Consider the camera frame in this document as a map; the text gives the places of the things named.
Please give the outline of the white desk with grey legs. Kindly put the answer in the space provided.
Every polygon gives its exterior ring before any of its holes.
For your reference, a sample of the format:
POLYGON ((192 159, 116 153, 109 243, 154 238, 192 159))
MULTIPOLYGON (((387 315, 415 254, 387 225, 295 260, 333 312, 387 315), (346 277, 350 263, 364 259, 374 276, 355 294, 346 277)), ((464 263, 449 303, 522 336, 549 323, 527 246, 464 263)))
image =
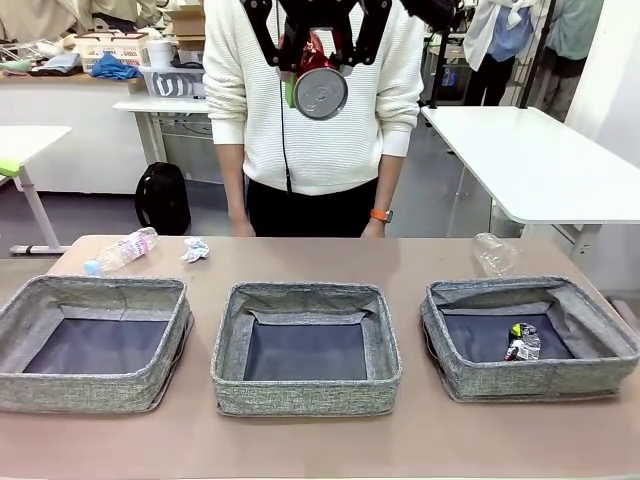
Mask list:
POLYGON ((63 246, 53 229, 26 165, 30 160, 71 132, 68 126, 0 126, 0 176, 18 179, 45 245, 14 245, 12 255, 63 255, 63 246))

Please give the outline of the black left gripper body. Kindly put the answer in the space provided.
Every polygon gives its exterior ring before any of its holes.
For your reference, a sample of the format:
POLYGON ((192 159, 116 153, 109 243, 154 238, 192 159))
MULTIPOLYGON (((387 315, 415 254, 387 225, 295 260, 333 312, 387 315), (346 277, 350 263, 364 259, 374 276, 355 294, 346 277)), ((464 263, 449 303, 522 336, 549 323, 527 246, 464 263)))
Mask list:
POLYGON ((358 0, 278 0, 293 31, 351 30, 350 13, 358 0))

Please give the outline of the crushed silver drink can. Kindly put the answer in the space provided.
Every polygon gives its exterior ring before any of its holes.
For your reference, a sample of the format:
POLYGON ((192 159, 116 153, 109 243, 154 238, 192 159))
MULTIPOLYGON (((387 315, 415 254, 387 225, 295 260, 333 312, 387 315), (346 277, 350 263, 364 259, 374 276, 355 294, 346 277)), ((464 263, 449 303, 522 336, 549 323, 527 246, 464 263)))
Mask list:
POLYGON ((541 341, 534 325, 514 324, 509 330, 508 338, 505 361, 535 361, 540 358, 541 341))

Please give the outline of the crushed clear plastic cup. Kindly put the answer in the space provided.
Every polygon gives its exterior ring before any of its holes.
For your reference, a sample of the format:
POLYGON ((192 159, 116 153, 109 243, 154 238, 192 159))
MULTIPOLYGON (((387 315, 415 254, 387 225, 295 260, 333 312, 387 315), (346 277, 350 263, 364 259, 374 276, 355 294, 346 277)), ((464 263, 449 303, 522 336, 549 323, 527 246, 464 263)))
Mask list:
POLYGON ((521 250, 511 242, 489 232, 477 234, 473 240, 473 254, 487 277, 506 277, 517 273, 521 250))

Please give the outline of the cardboard box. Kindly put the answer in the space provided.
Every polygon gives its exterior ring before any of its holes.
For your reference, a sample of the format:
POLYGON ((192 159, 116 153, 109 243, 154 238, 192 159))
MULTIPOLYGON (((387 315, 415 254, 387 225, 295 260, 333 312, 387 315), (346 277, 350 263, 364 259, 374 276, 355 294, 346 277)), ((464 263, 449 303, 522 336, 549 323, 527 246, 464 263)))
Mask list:
POLYGON ((203 0, 177 0, 177 6, 167 14, 180 48, 202 51, 205 43, 203 0))

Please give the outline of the bystander in white jacket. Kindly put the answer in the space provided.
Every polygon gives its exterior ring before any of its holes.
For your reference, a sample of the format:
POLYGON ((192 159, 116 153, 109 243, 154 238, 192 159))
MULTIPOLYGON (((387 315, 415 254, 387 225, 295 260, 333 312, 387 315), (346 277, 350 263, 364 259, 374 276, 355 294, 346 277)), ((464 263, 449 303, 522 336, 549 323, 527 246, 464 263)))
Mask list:
POLYGON ((516 56, 532 39, 539 13, 539 0, 478 0, 463 41, 471 68, 466 106, 500 104, 516 56))

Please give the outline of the person in white sweater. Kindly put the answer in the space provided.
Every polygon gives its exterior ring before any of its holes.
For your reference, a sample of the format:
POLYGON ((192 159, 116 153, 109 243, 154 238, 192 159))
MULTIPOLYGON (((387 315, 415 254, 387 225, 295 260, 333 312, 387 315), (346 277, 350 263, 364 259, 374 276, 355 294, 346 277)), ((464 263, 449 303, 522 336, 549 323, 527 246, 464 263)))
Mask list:
POLYGON ((246 214, 259 237, 360 238, 383 155, 405 159, 419 113, 424 27, 394 2, 375 61, 314 121, 285 104, 240 0, 204 0, 204 90, 215 144, 244 146, 246 214))

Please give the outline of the white jar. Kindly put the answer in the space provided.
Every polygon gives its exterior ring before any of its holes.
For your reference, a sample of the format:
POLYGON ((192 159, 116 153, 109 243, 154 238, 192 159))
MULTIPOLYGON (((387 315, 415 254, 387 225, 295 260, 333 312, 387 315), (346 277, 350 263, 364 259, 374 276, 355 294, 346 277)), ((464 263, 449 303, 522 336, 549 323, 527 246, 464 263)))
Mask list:
POLYGON ((174 46, 169 39, 153 39, 147 43, 149 63, 152 68, 166 69, 171 67, 174 59, 174 46))

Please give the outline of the person's right forearm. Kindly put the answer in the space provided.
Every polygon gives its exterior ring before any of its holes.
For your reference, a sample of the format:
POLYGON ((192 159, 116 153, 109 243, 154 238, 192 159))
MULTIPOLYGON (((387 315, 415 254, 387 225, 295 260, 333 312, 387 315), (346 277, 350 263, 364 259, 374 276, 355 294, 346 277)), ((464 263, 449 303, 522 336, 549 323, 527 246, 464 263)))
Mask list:
POLYGON ((244 146, 217 144, 216 154, 226 193, 227 210, 233 224, 247 221, 245 209, 244 146))

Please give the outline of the person's right hand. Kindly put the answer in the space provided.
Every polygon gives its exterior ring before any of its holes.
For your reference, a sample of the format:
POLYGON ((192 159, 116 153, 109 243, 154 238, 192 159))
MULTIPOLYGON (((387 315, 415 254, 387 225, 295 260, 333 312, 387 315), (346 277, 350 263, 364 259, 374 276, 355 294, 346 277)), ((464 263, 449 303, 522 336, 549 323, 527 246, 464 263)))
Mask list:
POLYGON ((229 214, 231 230, 235 237, 255 237, 255 231, 245 212, 229 214))

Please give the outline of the narrow white desk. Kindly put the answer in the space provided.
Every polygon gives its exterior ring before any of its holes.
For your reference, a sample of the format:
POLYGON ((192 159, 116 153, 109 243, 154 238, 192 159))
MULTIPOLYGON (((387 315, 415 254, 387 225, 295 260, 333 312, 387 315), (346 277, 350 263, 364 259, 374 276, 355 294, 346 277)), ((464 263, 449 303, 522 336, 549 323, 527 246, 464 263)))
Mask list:
POLYGON ((135 122, 147 164, 167 163, 167 153, 163 140, 163 120, 184 120, 192 124, 204 124, 210 129, 204 100, 153 97, 146 94, 131 94, 113 105, 118 111, 134 115, 135 122))

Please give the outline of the white paper ball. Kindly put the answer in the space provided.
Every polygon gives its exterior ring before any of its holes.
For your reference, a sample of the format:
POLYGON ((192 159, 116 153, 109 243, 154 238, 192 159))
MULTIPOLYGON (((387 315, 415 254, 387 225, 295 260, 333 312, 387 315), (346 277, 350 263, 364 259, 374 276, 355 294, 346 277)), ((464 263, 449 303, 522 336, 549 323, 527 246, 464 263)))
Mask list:
POLYGON ((209 257, 210 248, 200 237, 188 237, 184 240, 186 246, 185 253, 180 257, 184 263, 195 263, 209 257))

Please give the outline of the crushed red drink can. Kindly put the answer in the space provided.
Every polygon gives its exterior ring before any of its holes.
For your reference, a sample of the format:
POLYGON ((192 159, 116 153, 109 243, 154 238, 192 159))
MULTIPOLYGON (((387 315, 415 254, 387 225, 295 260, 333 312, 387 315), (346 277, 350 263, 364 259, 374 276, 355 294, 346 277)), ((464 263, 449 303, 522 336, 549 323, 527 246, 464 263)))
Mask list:
POLYGON ((325 55, 320 38, 311 31, 295 70, 294 106, 306 118, 324 121, 335 117, 347 99, 345 77, 325 55))

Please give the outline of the person's left forearm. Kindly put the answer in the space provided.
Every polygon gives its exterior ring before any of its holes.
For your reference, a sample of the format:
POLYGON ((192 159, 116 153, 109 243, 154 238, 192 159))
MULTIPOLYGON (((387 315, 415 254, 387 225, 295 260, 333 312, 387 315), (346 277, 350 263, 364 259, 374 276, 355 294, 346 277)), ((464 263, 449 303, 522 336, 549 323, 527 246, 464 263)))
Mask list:
POLYGON ((383 155, 378 167, 378 185, 374 207, 376 210, 390 209, 404 163, 403 157, 383 155))

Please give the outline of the plastic bottle with pink label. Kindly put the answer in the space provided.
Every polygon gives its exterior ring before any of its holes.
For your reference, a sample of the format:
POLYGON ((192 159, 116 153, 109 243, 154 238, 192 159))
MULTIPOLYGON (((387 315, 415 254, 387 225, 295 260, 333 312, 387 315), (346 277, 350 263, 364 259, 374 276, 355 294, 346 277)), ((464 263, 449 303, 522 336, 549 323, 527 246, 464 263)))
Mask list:
POLYGON ((84 263, 87 275, 101 276, 117 271, 153 250, 159 234, 152 227, 138 229, 117 242, 102 248, 92 259, 84 263))

